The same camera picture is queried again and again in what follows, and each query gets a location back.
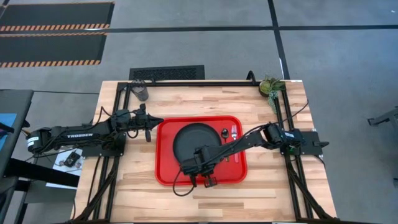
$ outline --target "red tray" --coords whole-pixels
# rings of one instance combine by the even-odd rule
[[[211,126],[220,135],[221,142],[225,141],[221,137],[221,130],[228,129],[229,137],[226,142],[233,141],[231,137],[232,125],[236,125],[238,138],[242,136],[242,124],[234,116],[202,116],[186,118],[166,118],[157,128],[156,157],[155,157],[155,176],[157,181],[163,185],[173,185],[175,176],[180,170],[180,166],[174,157],[173,141],[178,131],[184,126],[192,123],[203,123]],[[242,151],[229,157],[229,162],[225,159],[217,164],[212,177],[217,178],[219,184],[236,184],[242,181],[248,172],[246,155]],[[197,183],[202,184],[204,178],[197,177]],[[176,185],[191,185],[189,176],[180,174]]]

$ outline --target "fork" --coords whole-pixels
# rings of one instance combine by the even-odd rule
[[[232,125],[231,136],[232,136],[232,138],[233,138],[234,140],[236,140],[236,137],[238,136],[238,134],[236,133],[236,125]],[[237,154],[237,153],[234,154],[234,161],[235,161],[236,163],[239,162],[239,157],[238,157],[238,154]]]

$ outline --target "gray floor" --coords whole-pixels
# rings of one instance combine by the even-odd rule
[[[54,1],[11,0],[16,2]],[[280,26],[398,24],[395,0],[274,2]],[[248,25],[271,25],[266,0],[117,0],[111,28]],[[366,121],[398,106],[398,30],[281,34],[291,79],[304,80],[315,127],[331,142],[324,152],[338,216],[398,223],[398,189],[392,183],[398,177],[398,142],[389,124],[373,128]],[[258,78],[282,76],[272,31],[110,34],[101,65],[3,68],[0,88],[99,91],[103,80],[126,80],[133,67],[198,64],[205,65],[207,79],[241,79],[248,70]],[[36,93],[28,120],[32,129],[87,122],[96,100],[95,95]],[[61,111],[68,113],[59,116]],[[14,157],[29,156],[21,138]],[[16,194],[6,223],[14,219],[19,198]],[[72,198],[29,205],[24,223],[65,221]]]

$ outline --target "white paper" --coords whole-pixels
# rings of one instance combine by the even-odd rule
[[[71,150],[68,152],[60,153],[57,155],[57,159],[55,160],[55,164],[52,167],[52,169],[63,171],[63,172],[68,172],[69,174],[77,175],[80,176],[81,174],[81,169],[83,168],[83,157],[80,156],[79,160],[76,161],[75,165],[73,167],[67,167],[67,166],[58,166],[61,161],[65,161],[67,157],[72,153],[76,152],[77,154],[81,155],[82,150],[81,149],[76,149]],[[53,183],[46,183],[47,187],[57,187],[57,188],[63,188],[63,189],[77,189],[77,187],[71,187],[71,186],[65,186],[65,185],[60,185],[60,184],[53,184]]]

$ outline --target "wooden table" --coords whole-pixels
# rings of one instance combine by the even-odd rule
[[[112,111],[118,82],[103,82],[98,98],[95,118],[100,108]],[[286,81],[292,114],[307,102],[301,81]],[[178,86],[148,87],[145,102],[152,116],[169,118],[178,116],[212,116],[230,114],[243,125],[243,132],[268,122],[277,121],[267,100],[257,87],[252,86]],[[284,113],[282,97],[281,110]],[[140,102],[131,95],[129,109]],[[314,128],[310,108],[306,107],[294,117],[295,128],[303,131]],[[217,185],[210,189],[198,186],[190,195],[178,197],[172,188],[160,185],[154,176],[156,129],[152,142],[146,142],[141,132],[137,139],[128,139],[125,154],[120,159],[113,201],[112,222],[269,222],[295,220],[287,181],[284,158],[279,150],[255,147],[246,151],[248,174],[240,184]],[[87,158],[76,193],[76,214],[86,207],[88,192],[97,158]],[[325,169],[314,156],[302,156],[309,191],[327,213],[335,216]],[[93,192],[96,192],[100,167]],[[190,186],[177,187],[186,192]],[[299,190],[301,214],[305,207]],[[107,193],[103,197],[99,217],[104,217]]]

